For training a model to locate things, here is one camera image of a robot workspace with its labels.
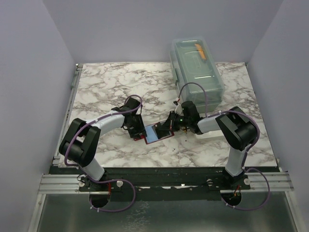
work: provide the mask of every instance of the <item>wire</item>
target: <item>wire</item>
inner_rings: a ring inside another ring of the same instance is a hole
[[[182,88],[180,89],[180,91],[179,91],[178,98],[180,99],[180,95],[181,95],[181,93],[182,93],[182,91],[183,91],[183,88],[184,88],[186,85],[188,85],[188,84],[197,85],[197,86],[199,86],[199,87],[202,89],[202,91],[204,92],[204,96],[205,96],[205,116],[208,117],[208,116],[207,116],[207,103],[208,103],[207,94],[206,94],[206,91],[205,91],[205,89],[203,88],[203,86],[201,86],[200,84],[195,83],[195,82],[188,82],[188,83],[185,83],[185,84],[183,85],[183,87],[182,87]]]
[[[241,210],[241,211],[253,211],[253,210],[260,209],[260,208],[262,208],[264,205],[267,204],[267,202],[269,201],[269,198],[270,198],[270,186],[269,186],[269,182],[268,182],[266,176],[265,176],[260,170],[257,170],[256,168],[249,168],[249,169],[246,170],[245,172],[248,173],[248,172],[250,172],[250,171],[252,171],[252,170],[254,170],[254,171],[258,172],[259,174],[261,174],[262,177],[263,177],[263,178],[265,179],[265,181],[266,181],[268,193],[267,193],[267,196],[266,196],[265,200],[263,201],[263,203],[261,203],[259,206],[254,207],[254,208],[242,208],[242,207],[232,206],[232,205],[228,204],[223,198],[221,198],[221,200],[225,203],[226,206],[228,206],[228,207],[230,207],[230,208],[233,208],[233,209]]]
[[[140,99],[140,104],[139,104],[136,108],[134,108],[133,110],[128,110],[128,111],[124,111],[124,112],[117,112],[117,113],[114,113],[113,115],[123,115],[123,114],[131,113],[131,112],[133,112],[133,111],[138,110],[138,109],[141,107],[141,105],[142,105],[142,98],[141,98],[139,95],[136,95],[136,94],[132,94],[132,95],[128,96],[128,97],[126,98],[125,103],[127,102],[127,100],[128,100],[130,97],[138,97],[138,98]],[[69,144],[69,146],[68,146],[68,149],[67,149],[67,151],[66,151],[66,154],[65,154],[65,156],[64,156],[64,163],[65,163],[65,165],[71,166],[71,167],[78,167],[77,164],[70,164],[70,163],[68,163],[68,155],[69,155],[69,152],[70,152],[70,150],[71,150],[71,147],[72,147],[74,141],[76,140],[77,136],[78,136],[86,127],[88,127],[88,126],[90,126],[90,125],[92,125],[92,124],[94,124],[94,123],[96,123],[96,122],[98,122],[98,121],[100,121],[100,120],[102,120],[102,119],[104,119],[104,118],[110,117],[110,116],[112,116],[112,114],[103,115],[103,116],[101,116],[101,117],[98,117],[97,119],[95,119],[95,120],[93,120],[93,121],[91,121],[91,122],[89,122],[89,123],[86,123],[84,126],[82,126],[82,127],[76,132],[76,134],[75,134],[74,137],[72,138],[72,140],[71,140],[71,142],[70,142],[70,144]]]
[[[96,210],[101,211],[101,212],[117,213],[117,212],[125,211],[125,210],[127,210],[128,208],[130,208],[130,207],[133,205],[133,203],[134,203],[134,201],[135,201],[135,197],[136,197],[136,191],[135,191],[134,185],[133,185],[130,181],[128,181],[128,180],[123,180],[123,179],[106,180],[106,181],[97,181],[97,180],[92,179],[92,178],[89,177],[89,176],[88,176],[88,178],[89,178],[92,182],[94,182],[94,183],[96,183],[96,184],[107,184],[107,183],[111,183],[111,182],[122,181],[122,182],[128,183],[128,184],[131,186],[131,188],[133,189],[133,199],[132,199],[132,201],[130,202],[130,204],[129,204],[128,206],[126,206],[126,207],[124,207],[124,208],[122,208],[122,209],[112,209],[112,210],[111,210],[111,209],[96,208],[96,207],[93,206],[92,200],[91,200],[91,198],[90,198],[89,203],[90,203],[90,205],[91,205],[91,209],[96,209]]]
[[[236,192],[237,192],[237,190],[240,188],[240,185],[237,185],[237,188],[235,189],[235,191],[234,191],[234,196],[236,197]]]

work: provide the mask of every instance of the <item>lavender wall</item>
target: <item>lavender wall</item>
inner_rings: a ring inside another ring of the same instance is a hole
[[[2,0],[0,31],[0,231],[25,232],[75,65],[41,0]]]
[[[43,0],[76,62],[168,61],[202,35],[216,61],[249,61],[282,0]]]
[[[285,0],[248,65],[275,155],[309,228],[309,1]]]

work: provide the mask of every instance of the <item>marble tabletop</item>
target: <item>marble tabletop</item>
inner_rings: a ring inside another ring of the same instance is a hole
[[[223,102],[216,111],[239,106],[257,122],[261,137],[250,150],[246,166],[277,166],[244,63],[217,63],[225,84]],[[166,120],[177,97],[170,63],[84,64],[70,122],[79,117],[92,119],[121,106],[127,96],[143,98],[145,125]],[[178,131],[175,136],[147,145],[133,141],[127,131],[115,129],[103,135],[96,159],[103,167],[213,167],[227,162],[229,145],[225,138],[199,140],[193,133]],[[64,167],[61,156],[60,167]]]

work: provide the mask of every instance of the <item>purple cable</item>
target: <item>purple cable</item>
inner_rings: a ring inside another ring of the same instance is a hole
[[[184,88],[186,85],[188,85],[188,84],[197,85],[197,86],[199,86],[199,87],[202,89],[202,91],[204,92],[204,95],[205,95],[205,116],[208,117],[208,116],[207,116],[207,103],[208,103],[207,94],[206,94],[206,91],[205,91],[205,89],[203,88],[203,86],[201,86],[200,84],[195,83],[195,82],[188,82],[188,83],[185,83],[185,84],[183,85],[183,87],[182,87],[182,88],[180,89],[180,91],[179,91],[178,98],[180,99],[180,95],[182,94],[183,88]]]
[[[226,204],[226,206],[230,207],[230,208],[233,208],[233,209],[237,209],[237,210],[241,210],[241,211],[253,211],[253,210],[256,210],[256,209],[260,209],[262,208],[264,205],[267,204],[267,202],[269,201],[269,198],[270,198],[270,186],[269,186],[269,182],[266,178],[266,176],[259,170],[257,170],[256,168],[249,168],[248,170],[246,170],[245,172],[248,173],[249,171],[251,170],[255,170],[257,171],[259,174],[262,175],[262,177],[265,179],[266,181],[266,184],[267,184],[267,188],[268,188],[268,193],[267,193],[267,197],[265,198],[264,202],[262,204],[260,204],[259,206],[257,207],[254,207],[254,208],[242,208],[242,207],[237,207],[237,206],[232,206],[230,204],[228,204],[223,198],[221,198],[221,200]]]
[[[140,104],[139,104],[139,106],[136,107],[136,108],[133,109],[133,110],[128,110],[128,111],[124,111],[124,112],[117,112],[117,113],[114,113],[113,115],[122,115],[122,114],[131,113],[131,112],[133,112],[133,111],[138,110],[138,109],[141,107],[141,105],[142,105],[142,98],[141,98],[139,95],[132,94],[132,95],[130,95],[130,96],[128,96],[128,97],[126,98],[126,101],[127,101],[130,97],[138,97],[138,98],[140,99]],[[106,117],[110,117],[110,116],[112,116],[112,115],[111,115],[111,114],[103,115],[103,116],[97,118],[96,120],[93,120],[93,121],[87,123],[86,125],[84,125],[83,127],[81,127],[81,128],[77,131],[77,133],[76,133],[76,134],[74,135],[74,137],[72,138],[72,140],[71,140],[71,142],[70,142],[70,144],[69,144],[69,146],[68,146],[68,149],[67,149],[67,151],[66,151],[66,154],[65,154],[65,156],[64,156],[64,163],[65,163],[65,165],[67,165],[67,166],[73,166],[73,167],[78,167],[77,164],[69,164],[69,163],[68,163],[68,155],[69,155],[69,152],[70,152],[70,150],[71,150],[71,147],[72,147],[74,141],[76,140],[77,136],[78,136],[86,127],[88,127],[88,126],[94,124],[95,122],[100,121],[100,120],[102,120],[102,119],[104,119],[104,118],[106,118]]]
[[[128,181],[128,180],[123,180],[123,179],[106,180],[106,181],[97,181],[97,180],[92,179],[92,178],[89,177],[89,176],[88,176],[88,178],[89,178],[92,182],[97,183],[97,184],[107,184],[107,183],[115,182],[115,181],[123,181],[123,182],[127,182],[128,184],[130,184],[130,185],[131,185],[131,188],[133,189],[133,199],[132,199],[132,201],[130,202],[130,204],[129,204],[128,206],[126,206],[126,207],[124,207],[124,208],[122,208],[122,209],[114,209],[114,210],[113,210],[113,209],[96,208],[96,207],[94,207],[94,206],[92,205],[92,201],[91,201],[91,198],[90,198],[89,203],[90,203],[90,205],[91,205],[91,208],[96,209],[96,210],[98,210],[98,211],[102,211],[102,212],[117,213],[117,212],[125,211],[125,210],[127,210],[128,208],[130,208],[130,207],[133,205],[133,203],[134,203],[134,201],[135,201],[135,197],[136,197],[136,192],[135,192],[135,188],[134,188],[133,184],[132,184],[130,181]]]

